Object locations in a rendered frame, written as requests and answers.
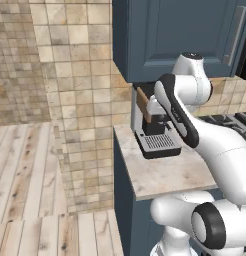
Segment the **silver and black coffee machine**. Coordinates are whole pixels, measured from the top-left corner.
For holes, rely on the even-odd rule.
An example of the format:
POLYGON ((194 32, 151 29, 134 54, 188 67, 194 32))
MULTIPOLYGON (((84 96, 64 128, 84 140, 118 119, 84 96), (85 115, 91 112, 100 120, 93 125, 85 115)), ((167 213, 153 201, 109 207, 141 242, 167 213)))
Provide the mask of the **silver and black coffee machine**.
POLYGON ((146 159, 177 156, 181 145, 169 125, 170 117, 154 96, 154 85, 132 85, 131 130, 146 159))

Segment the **blue base cabinet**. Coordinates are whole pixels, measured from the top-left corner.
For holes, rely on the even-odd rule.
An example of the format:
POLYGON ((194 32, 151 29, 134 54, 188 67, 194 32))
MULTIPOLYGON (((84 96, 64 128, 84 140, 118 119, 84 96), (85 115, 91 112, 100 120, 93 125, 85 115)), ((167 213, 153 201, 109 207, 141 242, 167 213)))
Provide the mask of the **blue base cabinet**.
POLYGON ((114 137, 114 208, 124 256, 149 256, 163 227, 150 214, 152 199, 179 191, 206 190, 223 197, 203 160, 182 147, 178 156, 147 160, 132 130, 116 125, 114 137))

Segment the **black hob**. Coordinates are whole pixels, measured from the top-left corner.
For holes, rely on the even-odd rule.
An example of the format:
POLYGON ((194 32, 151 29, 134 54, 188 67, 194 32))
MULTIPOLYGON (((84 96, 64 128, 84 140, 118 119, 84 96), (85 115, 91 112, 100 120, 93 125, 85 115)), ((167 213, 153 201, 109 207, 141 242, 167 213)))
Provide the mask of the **black hob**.
POLYGON ((246 121, 240 118, 239 113, 235 115, 225 114, 199 116, 199 119, 210 124, 231 128, 239 133, 246 141, 246 121))

